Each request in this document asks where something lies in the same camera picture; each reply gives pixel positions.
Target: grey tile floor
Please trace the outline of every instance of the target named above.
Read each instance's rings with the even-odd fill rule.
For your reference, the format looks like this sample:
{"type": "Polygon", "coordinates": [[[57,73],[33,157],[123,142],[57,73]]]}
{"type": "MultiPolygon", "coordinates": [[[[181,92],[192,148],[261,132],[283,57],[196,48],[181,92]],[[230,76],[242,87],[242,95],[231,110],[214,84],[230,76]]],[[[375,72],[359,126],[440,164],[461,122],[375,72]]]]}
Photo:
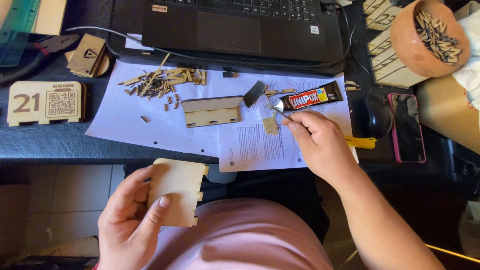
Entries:
{"type": "MultiPolygon", "coordinates": [[[[97,221],[123,180],[122,165],[35,165],[25,233],[25,251],[39,250],[98,234],[97,221]]],[[[338,193],[317,179],[330,229],[324,247],[337,268],[355,251],[338,193]]]]}

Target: pliers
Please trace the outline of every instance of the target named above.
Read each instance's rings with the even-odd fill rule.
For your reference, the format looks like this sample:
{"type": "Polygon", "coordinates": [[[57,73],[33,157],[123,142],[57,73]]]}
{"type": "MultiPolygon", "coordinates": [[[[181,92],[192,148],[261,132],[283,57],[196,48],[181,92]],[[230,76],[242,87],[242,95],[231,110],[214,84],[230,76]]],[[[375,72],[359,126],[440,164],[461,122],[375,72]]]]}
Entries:
{"type": "Polygon", "coordinates": [[[65,35],[65,36],[55,36],[47,38],[46,40],[33,43],[33,46],[37,49],[40,49],[40,52],[35,57],[33,62],[28,64],[26,67],[13,72],[10,75],[0,77],[0,85],[18,80],[23,76],[29,74],[34,69],[36,69],[40,64],[42,64],[51,53],[57,52],[62,49],[66,49],[71,44],[75,43],[80,37],[78,35],[65,35]]]}

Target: smartphone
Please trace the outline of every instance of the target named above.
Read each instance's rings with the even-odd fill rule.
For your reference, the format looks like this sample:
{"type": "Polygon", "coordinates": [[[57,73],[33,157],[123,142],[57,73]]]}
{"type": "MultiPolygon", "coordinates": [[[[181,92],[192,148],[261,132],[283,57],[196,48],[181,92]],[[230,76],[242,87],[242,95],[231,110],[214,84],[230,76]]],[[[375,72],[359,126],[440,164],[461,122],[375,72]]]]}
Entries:
{"type": "Polygon", "coordinates": [[[395,159],[399,163],[424,163],[425,147],[418,116],[417,99],[414,95],[390,94],[387,96],[392,108],[392,128],[395,159]]]}

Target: black desk surface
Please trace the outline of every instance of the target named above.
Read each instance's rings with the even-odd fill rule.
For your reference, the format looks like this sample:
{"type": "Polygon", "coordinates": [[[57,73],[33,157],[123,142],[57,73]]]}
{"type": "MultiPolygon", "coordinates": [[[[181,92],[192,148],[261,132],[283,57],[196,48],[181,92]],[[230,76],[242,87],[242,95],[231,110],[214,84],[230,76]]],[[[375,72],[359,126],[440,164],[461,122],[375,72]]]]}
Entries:
{"type": "MultiPolygon", "coordinates": [[[[109,27],[113,0],[69,1],[63,28],[93,25],[109,27]]],[[[361,2],[345,7],[350,28],[353,28],[362,15],[361,2]]],[[[106,38],[101,31],[88,31],[92,35],[106,38]]],[[[352,39],[352,51],[365,67],[369,68],[366,44],[380,31],[365,29],[362,19],[352,39]]],[[[218,163],[218,158],[179,153],[144,147],[121,142],[109,141],[84,135],[94,118],[107,88],[108,76],[100,78],[83,78],[73,75],[66,68],[67,61],[63,55],[51,59],[51,63],[40,72],[30,77],[29,81],[79,81],[87,85],[87,121],[85,123],[56,123],[39,125],[37,123],[9,127],[7,124],[8,88],[0,88],[0,162],[49,162],[76,164],[124,164],[130,162],[151,162],[160,157],[188,160],[202,163],[218,163]]],[[[355,81],[362,90],[348,92],[348,103],[352,110],[353,135],[365,137],[359,123],[359,101],[364,93],[381,95],[389,93],[412,94],[410,89],[371,85],[367,73],[358,66],[351,56],[346,58],[345,79],[355,81]]],[[[375,149],[357,149],[361,163],[395,164],[391,135],[377,141],[375,149]]]]}

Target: hand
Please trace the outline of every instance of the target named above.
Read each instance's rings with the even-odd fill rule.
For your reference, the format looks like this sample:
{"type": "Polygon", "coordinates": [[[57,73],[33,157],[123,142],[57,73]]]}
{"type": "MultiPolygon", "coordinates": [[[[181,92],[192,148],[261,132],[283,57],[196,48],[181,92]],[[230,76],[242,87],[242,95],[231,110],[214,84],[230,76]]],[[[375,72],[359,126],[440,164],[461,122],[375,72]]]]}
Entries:
{"type": "Polygon", "coordinates": [[[308,110],[284,118],[297,140],[308,168],[331,185],[340,173],[359,168],[340,126],[323,114],[308,110]]]}
{"type": "Polygon", "coordinates": [[[98,270],[139,270],[153,257],[169,196],[156,200],[147,212],[150,182],[155,166],[136,170],[112,194],[98,219],[100,263],[98,270]]]}

